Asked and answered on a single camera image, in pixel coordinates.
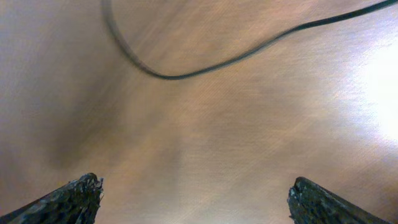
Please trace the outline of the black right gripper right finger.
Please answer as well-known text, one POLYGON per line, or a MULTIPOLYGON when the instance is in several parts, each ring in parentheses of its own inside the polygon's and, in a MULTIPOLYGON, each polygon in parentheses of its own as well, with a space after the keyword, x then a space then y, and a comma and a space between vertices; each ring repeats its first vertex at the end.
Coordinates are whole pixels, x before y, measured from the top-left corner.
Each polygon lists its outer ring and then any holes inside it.
POLYGON ((287 203, 295 224, 391 224, 305 177, 297 177, 287 203))

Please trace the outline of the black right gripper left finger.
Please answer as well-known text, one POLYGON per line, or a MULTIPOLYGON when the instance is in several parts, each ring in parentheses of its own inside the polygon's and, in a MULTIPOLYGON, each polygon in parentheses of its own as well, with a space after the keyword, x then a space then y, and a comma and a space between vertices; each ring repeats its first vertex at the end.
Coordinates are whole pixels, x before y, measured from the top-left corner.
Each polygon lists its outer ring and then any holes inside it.
POLYGON ((1 216, 3 224, 94 224, 103 179, 87 173, 23 207, 1 216))

